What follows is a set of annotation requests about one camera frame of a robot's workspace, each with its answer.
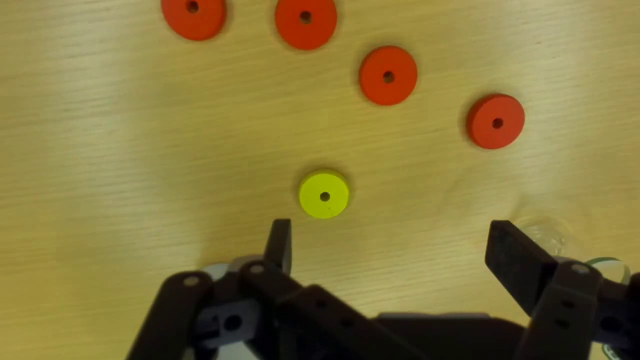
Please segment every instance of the red disc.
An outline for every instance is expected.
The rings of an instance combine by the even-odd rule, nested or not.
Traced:
[[[183,38],[208,39],[222,29],[226,3],[225,0],[163,0],[163,13]]]
[[[419,65],[415,57],[396,45],[370,52],[361,68],[363,93],[382,105],[404,101],[416,87]]]
[[[334,0],[279,0],[277,28],[299,49],[325,45],[338,24]]]
[[[506,93],[482,98],[469,114],[469,136],[481,147],[505,147],[513,143],[524,127],[523,103]]]

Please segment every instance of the wood grain surface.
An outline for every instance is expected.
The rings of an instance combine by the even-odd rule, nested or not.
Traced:
[[[0,357],[125,357],[167,276],[260,251],[279,215],[295,276],[367,313],[524,321],[482,263],[494,217],[640,270],[640,1],[338,0],[318,52],[275,3],[231,0],[208,42],[158,0],[0,6]],[[394,108],[357,86],[382,43],[421,65]],[[493,91],[528,116],[496,151],[464,133]],[[345,215],[301,211],[314,168],[351,178]]]

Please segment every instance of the yellow disc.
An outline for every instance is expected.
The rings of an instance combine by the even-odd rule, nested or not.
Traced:
[[[299,199],[309,215],[334,217],[347,210],[351,187],[336,171],[314,171],[303,179]]]

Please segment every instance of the center hole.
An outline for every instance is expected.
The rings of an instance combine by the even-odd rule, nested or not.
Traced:
[[[386,83],[396,79],[394,71],[384,71],[382,77],[384,77]]]
[[[505,120],[502,118],[494,118],[494,123],[493,123],[496,130],[501,130],[505,126]]]
[[[199,1],[187,1],[187,9],[191,11],[191,13],[195,13],[195,11],[199,11]]]
[[[303,24],[313,24],[313,13],[310,11],[301,11],[301,22]]]

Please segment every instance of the screw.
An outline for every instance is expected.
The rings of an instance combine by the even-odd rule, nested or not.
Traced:
[[[183,279],[183,284],[185,284],[187,288],[195,288],[197,284],[200,284],[200,278],[199,278],[199,276],[187,276],[187,278]]]
[[[591,273],[591,270],[584,263],[573,263],[573,270],[578,273]]]
[[[265,273],[265,263],[254,263],[254,265],[251,267],[251,272],[252,272],[252,273]]]

